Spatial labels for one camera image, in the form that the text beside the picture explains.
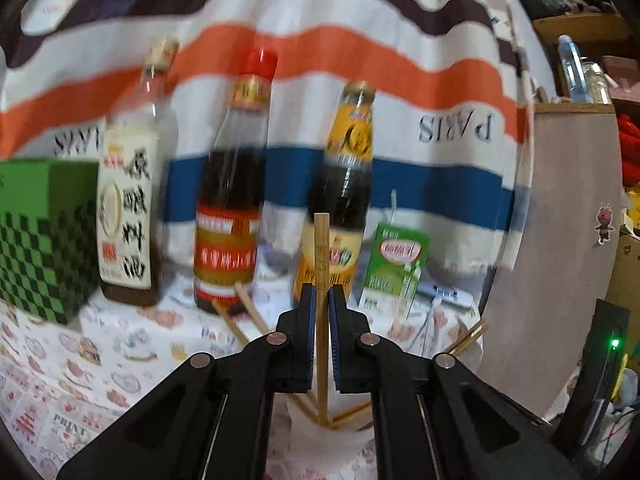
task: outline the green checkered box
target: green checkered box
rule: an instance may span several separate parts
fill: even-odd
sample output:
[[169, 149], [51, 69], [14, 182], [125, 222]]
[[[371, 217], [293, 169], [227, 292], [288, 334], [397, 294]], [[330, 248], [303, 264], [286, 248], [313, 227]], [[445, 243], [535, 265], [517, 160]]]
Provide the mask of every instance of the green checkered box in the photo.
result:
[[66, 324], [99, 282], [97, 162], [0, 161], [0, 300]]

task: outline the red cloth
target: red cloth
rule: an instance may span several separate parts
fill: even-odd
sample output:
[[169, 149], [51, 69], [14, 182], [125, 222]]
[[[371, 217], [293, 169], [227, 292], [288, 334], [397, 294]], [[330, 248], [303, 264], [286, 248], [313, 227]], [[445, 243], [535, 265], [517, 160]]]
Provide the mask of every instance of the red cloth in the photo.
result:
[[622, 184], [634, 186], [640, 182], [640, 129], [626, 114], [618, 117], [620, 151], [622, 152]]

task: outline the tablecloth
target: tablecloth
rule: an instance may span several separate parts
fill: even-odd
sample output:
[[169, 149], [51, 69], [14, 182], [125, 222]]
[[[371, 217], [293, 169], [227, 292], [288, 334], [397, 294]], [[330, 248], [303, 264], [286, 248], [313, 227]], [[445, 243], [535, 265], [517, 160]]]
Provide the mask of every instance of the tablecloth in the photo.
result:
[[[279, 314], [290, 309], [290, 274], [274, 277], [258, 271], [257, 276], [254, 302], [275, 327]], [[367, 312], [367, 317], [372, 332], [415, 354], [443, 350], [479, 319], [476, 308], [459, 312], [443, 305], [425, 330], [428, 311], [428, 305], [417, 302], [408, 319], [379, 312]], [[249, 339], [261, 335], [247, 316], [236, 321]], [[192, 279], [181, 273], [172, 276], [153, 308], [115, 303], [98, 290], [71, 325], [59, 326], [0, 302], [0, 328], [0, 416], [47, 479], [188, 356], [208, 352], [219, 358], [241, 350], [221, 318], [194, 306]], [[478, 343], [463, 360], [475, 368], [480, 357]], [[359, 402], [355, 396], [332, 392], [330, 409], [340, 411]], [[267, 464], [272, 480], [376, 478], [372, 442], [338, 470], [332, 470], [331, 457], [314, 460], [311, 470], [289, 450], [290, 425], [285, 403], [277, 399]]]

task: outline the green box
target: green box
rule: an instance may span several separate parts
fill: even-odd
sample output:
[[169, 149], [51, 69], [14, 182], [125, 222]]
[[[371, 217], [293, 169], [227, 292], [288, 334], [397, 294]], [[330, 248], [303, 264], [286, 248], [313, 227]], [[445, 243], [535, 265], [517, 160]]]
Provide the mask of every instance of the green box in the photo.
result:
[[0, 161], [0, 300], [66, 324], [99, 282], [98, 163]]
[[407, 314], [424, 269], [429, 241], [423, 232], [378, 224], [360, 307], [395, 316]]

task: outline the checkered pattern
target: checkered pattern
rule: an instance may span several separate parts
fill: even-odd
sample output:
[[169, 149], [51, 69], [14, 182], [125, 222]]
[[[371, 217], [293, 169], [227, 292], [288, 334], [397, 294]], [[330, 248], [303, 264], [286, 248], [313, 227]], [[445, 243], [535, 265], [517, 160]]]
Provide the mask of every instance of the checkered pattern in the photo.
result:
[[95, 203], [53, 220], [0, 214], [0, 298], [66, 324], [98, 284]]

